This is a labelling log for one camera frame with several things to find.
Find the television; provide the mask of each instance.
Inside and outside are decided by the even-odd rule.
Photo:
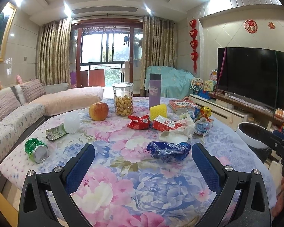
[[[265,106],[284,109],[284,52],[258,48],[218,48],[218,89]]]

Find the floral tablecloth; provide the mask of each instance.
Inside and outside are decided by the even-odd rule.
[[[88,109],[79,110],[80,131],[50,142],[46,140],[45,130],[63,123],[64,114],[49,119],[30,136],[46,142],[50,152],[48,159],[42,164],[30,161],[24,151],[25,140],[1,163],[2,174],[22,189],[29,170],[45,173],[57,165],[64,166],[89,142],[95,147],[96,157],[72,198],[93,226],[194,226],[216,194],[209,190],[191,153],[179,164],[153,159],[146,146],[158,140],[160,132],[128,128],[130,120],[114,114],[113,99],[103,101],[109,105],[105,121],[93,121]],[[134,111],[137,116],[148,113],[147,97],[134,98]],[[169,107],[168,117],[177,120]],[[275,205],[276,189],[270,173],[231,128],[214,120],[205,138],[194,136],[189,142],[192,145],[201,142],[223,165],[231,165],[237,171],[251,172],[258,168],[264,178],[270,207]],[[238,195],[237,192],[233,198],[228,216]],[[57,216],[63,219],[53,195],[49,196]]]

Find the yellow sponge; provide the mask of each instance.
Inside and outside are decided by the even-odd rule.
[[[159,115],[163,116],[164,118],[167,118],[167,106],[165,104],[153,106],[149,108],[149,111],[151,113],[151,116],[150,116],[151,120],[154,120]]]

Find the snack balls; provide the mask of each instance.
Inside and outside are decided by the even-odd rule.
[[[119,116],[129,116],[133,113],[133,100],[125,95],[124,97],[115,97],[116,114]]]

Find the framed painting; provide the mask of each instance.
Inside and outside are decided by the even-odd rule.
[[[0,13],[0,61],[4,60],[8,33],[11,28],[15,12],[16,6],[8,3]]]

